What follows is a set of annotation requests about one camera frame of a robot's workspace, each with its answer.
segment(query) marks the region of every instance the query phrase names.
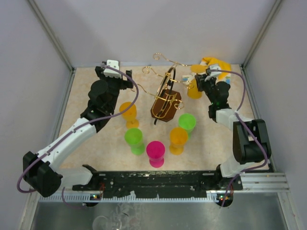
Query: table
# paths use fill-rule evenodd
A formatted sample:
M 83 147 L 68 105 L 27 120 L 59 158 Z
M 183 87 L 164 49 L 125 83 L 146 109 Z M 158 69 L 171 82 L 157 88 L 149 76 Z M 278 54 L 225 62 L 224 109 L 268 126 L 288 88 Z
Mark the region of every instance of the table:
M 142 72 L 141 66 L 123 66 L 121 71 L 132 70 L 133 79 L 141 84 L 145 90 L 155 93 L 161 78 L 152 71 L 149 74 Z M 169 66 L 153 66 L 153 69 L 164 75 Z M 240 72 L 239 65 L 232 65 L 232 69 Z M 176 79 L 182 75 L 190 74 L 189 67 L 178 66 Z M 71 88 L 68 104 L 63 118 L 61 131 L 64 133 L 80 117 L 80 113 L 87 107 L 88 92 L 98 77 L 94 68 L 77 68 Z M 236 109 L 241 101 L 243 82 L 236 76 L 231 76 L 231 89 L 229 91 L 229 104 Z M 108 124 L 95 136 L 84 142 L 62 164 L 62 168 L 80 167 L 89 164 L 98 171 L 147 171 L 147 170 L 215 170 L 218 164 L 223 163 L 232 155 L 232 132 L 223 125 L 217 124 L 208 117 L 210 102 L 206 95 L 193 100 L 187 96 L 187 89 L 181 83 L 175 83 L 173 89 L 180 92 L 185 107 L 178 110 L 173 120 L 165 123 L 158 121 L 154 125 L 150 109 L 154 97 L 146 94 L 140 88 L 140 95 L 136 102 L 137 119 L 140 122 L 145 145 L 153 140 L 159 140 L 165 145 L 165 163 L 155 169 L 149 164 L 146 152 L 141 156 L 131 153 L 124 140 L 126 121 L 121 117 L 112 118 Z M 135 93 L 130 89 L 120 91 L 115 113 L 119 112 L 122 103 L 132 101 Z M 185 145 L 185 151 L 179 156 L 171 154 L 168 150 L 169 132 L 177 127 L 178 119 L 183 113 L 191 113 L 197 119 L 197 125 L 190 139 Z M 253 118 L 253 112 L 246 95 L 240 113 Z

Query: floor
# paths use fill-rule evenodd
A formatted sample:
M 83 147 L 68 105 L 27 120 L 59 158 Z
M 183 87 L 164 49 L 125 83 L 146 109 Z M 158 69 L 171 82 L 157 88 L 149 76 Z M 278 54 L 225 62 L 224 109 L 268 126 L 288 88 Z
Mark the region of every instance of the floor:
M 100 221 L 100 228 L 93 222 Z M 214 203 L 101 203 L 84 210 L 38 203 L 31 230 L 286 230 L 277 194 L 235 194 Z
M 161 77 L 156 76 L 152 71 L 149 74 L 144 74 L 142 68 L 133 66 L 121 67 L 120 69 L 122 71 L 131 69 L 133 79 L 141 84 L 145 90 L 155 93 L 161 82 Z M 169 66 L 153 67 L 157 73 L 162 75 L 168 68 Z M 239 65 L 233 65 L 232 69 L 240 72 Z M 176 79 L 180 80 L 182 75 L 185 74 L 190 74 L 189 67 L 178 66 Z M 98 80 L 98 77 L 94 68 L 77 68 L 61 127 L 61 134 L 72 126 L 76 119 L 80 117 L 80 113 L 87 107 L 87 94 L 92 83 L 96 80 Z M 230 85 L 228 101 L 230 106 L 236 109 L 241 101 L 243 82 L 238 76 L 232 75 Z M 185 107 L 178 110 L 174 119 L 167 123 L 158 121 L 157 125 L 154 125 L 154 119 L 150 114 L 150 109 L 154 103 L 153 96 L 140 89 L 140 95 L 136 102 L 137 119 L 140 123 L 139 129 L 143 132 L 145 145 L 153 140 L 159 140 L 165 145 L 165 163 L 161 168 L 153 168 L 149 164 L 146 153 L 141 156 L 135 156 L 131 153 L 124 140 L 127 129 L 122 117 L 111 119 L 104 129 L 75 150 L 64 161 L 62 167 L 74 168 L 89 164 L 98 171 L 215 170 L 218 164 L 223 163 L 233 155 L 232 132 L 208 117 L 210 102 L 204 93 L 200 99 L 194 100 L 187 96 L 187 89 L 183 84 L 175 83 L 173 89 L 180 92 Z M 131 90 L 121 91 L 115 113 L 118 112 L 122 103 L 132 101 L 134 97 L 135 93 Z M 197 125 L 185 145 L 185 151 L 181 155 L 175 156 L 168 150 L 169 133 L 178 126 L 178 118 L 183 113 L 193 114 L 196 117 Z M 253 118 L 248 96 L 245 97 L 240 113 Z

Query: pink cup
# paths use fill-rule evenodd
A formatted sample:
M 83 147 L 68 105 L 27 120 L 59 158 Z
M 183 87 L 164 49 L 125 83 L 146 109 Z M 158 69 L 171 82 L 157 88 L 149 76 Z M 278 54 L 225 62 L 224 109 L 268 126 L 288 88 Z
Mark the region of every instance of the pink cup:
M 160 141 L 152 141 L 146 147 L 149 163 L 154 168 L 160 168 L 164 164 L 165 146 Z

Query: green cup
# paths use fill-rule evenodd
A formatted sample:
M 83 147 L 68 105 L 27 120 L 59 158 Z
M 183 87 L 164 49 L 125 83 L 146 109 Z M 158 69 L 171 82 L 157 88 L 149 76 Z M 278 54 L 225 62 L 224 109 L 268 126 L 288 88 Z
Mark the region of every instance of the green cup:
M 130 128 L 125 133 L 125 141 L 131 148 L 134 155 L 141 155 L 145 152 L 145 145 L 143 143 L 143 134 L 138 128 Z
M 178 125 L 186 130 L 190 138 L 190 134 L 196 126 L 196 118 L 192 114 L 183 114 L 179 118 Z

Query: wall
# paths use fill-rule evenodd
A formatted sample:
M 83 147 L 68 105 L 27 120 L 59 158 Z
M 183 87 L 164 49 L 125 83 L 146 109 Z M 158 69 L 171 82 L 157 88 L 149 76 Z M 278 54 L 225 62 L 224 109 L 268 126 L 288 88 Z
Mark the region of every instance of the wall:
M 277 169 L 307 213 L 307 1 L 284 1 L 247 68 Z M 307 228 L 307 219 L 303 219 Z
M 74 66 L 153 53 L 242 63 L 274 0 L 36 0 Z
M 50 142 L 70 73 L 26 1 L 1 3 L 0 31 L 0 225 L 16 230 L 22 157 Z

